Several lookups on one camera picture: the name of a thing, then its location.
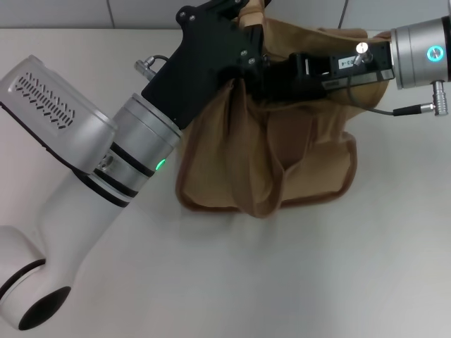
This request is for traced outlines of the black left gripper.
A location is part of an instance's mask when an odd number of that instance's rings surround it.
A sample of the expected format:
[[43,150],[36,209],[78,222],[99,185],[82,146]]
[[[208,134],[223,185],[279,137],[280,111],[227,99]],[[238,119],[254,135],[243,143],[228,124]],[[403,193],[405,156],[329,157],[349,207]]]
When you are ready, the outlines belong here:
[[176,20],[183,40],[142,97],[178,127],[187,127],[227,81],[256,81],[267,65],[263,25],[241,28],[234,19],[263,13],[270,3],[218,0],[182,7]]

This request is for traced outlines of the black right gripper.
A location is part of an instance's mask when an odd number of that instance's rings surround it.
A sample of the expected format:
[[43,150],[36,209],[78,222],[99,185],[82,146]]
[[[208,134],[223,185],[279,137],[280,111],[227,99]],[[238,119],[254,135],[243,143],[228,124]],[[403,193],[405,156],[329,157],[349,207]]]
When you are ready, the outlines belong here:
[[347,85],[394,78],[390,43],[359,43],[347,53],[323,57],[299,53],[270,62],[256,81],[246,82],[246,89],[257,101],[313,101]]

